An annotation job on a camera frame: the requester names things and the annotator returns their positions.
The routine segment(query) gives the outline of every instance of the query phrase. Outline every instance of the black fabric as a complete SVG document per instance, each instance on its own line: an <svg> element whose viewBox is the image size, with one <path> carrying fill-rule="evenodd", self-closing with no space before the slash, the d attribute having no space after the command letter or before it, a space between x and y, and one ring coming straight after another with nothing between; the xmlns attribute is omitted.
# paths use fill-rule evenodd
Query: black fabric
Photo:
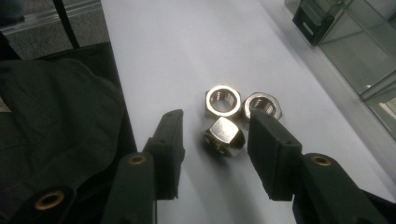
<svg viewBox="0 0 396 224"><path fill-rule="evenodd" d="M82 63L0 62L0 215L10 218L35 192L76 189L116 154L121 92Z"/></svg>
<svg viewBox="0 0 396 224"><path fill-rule="evenodd" d="M96 76L104 77L121 88L110 42L90 45L79 49L69 49L39 58L39 60L48 62L56 62L61 59L80 61L89 67Z"/></svg>

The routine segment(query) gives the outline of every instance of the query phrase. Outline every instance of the white table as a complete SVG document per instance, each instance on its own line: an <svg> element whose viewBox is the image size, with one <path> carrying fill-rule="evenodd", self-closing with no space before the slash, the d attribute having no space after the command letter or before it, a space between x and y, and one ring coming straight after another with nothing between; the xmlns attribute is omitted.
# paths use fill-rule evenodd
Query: white table
<svg viewBox="0 0 396 224"><path fill-rule="evenodd" d="M319 80L332 80L349 105L360 108L361 102L321 51L302 39L283 1L102 4L138 149L162 114L185 113L179 199L159 202L159 223L295 223L292 203L268 200L245 149L236 158L203 150L205 92L218 84L236 88L243 100L255 91L274 95L281 123L304 153L335 158L362 189L394 201L390 177L332 99L329 83ZM318 72L331 77L314 76Z"/></svg>

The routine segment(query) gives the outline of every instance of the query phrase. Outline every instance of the brass insert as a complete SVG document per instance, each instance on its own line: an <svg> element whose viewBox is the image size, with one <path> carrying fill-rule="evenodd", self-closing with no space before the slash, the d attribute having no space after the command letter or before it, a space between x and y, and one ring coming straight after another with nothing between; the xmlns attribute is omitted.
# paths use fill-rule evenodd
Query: brass insert
<svg viewBox="0 0 396 224"><path fill-rule="evenodd" d="M51 209L64 200L64 193L60 190L56 190L41 196L37 202L35 202L35 209L44 211Z"/></svg>
<svg viewBox="0 0 396 224"><path fill-rule="evenodd" d="M138 164L142 164L146 161L146 157L144 156L133 156L129 159L129 163L132 165L138 165Z"/></svg>
<svg viewBox="0 0 396 224"><path fill-rule="evenodd" d="M311 157L311 160L317 165L321 165L321 166L330 166L332 164L332 162L329 159L322 156Z"/></svg>

